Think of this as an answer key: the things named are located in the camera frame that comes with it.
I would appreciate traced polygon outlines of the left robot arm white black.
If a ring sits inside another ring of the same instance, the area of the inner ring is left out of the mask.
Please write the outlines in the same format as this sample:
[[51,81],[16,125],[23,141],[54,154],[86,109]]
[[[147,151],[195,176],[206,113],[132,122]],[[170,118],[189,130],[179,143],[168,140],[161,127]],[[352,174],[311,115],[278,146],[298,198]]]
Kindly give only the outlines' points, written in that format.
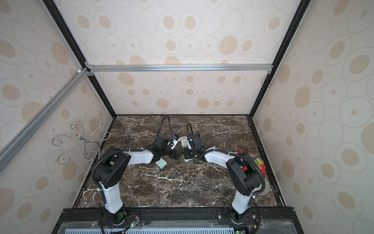
[[179,141],[177,134],[171,138],[157,136],[155,142],[147,148],[131,150],[113,145],[104,153],[93,166],[91,175],[101,192],[106,215],[117,223],[124,219],[119,183],[126,168],[130,165],[156,163],[162,156],[179,159],[181,153],[175,149]]

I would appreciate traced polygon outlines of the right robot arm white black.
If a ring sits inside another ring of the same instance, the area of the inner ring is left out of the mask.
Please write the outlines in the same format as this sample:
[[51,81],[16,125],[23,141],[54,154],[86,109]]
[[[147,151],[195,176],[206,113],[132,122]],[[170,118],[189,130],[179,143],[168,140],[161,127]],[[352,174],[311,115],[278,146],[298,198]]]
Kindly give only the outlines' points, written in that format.
[[181,145],[185,156],[226,168],[236,189],[228,212],[233,220],[241,222],[256,195],[266,188],[265,176],[251,154],[246,151],[228,152],[204,145],[200,135],[184,136]]

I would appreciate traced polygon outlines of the white gift box grey bow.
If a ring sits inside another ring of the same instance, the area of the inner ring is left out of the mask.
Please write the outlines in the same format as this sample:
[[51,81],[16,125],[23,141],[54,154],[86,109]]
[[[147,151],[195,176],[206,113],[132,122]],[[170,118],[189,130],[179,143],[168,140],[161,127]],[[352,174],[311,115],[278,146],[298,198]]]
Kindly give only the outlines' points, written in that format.
[[180,137],[180,143],[181,143],[182,148],[186,148],[186,147],[188,148],[189,147],[189,143],[188,143],[187,136]]

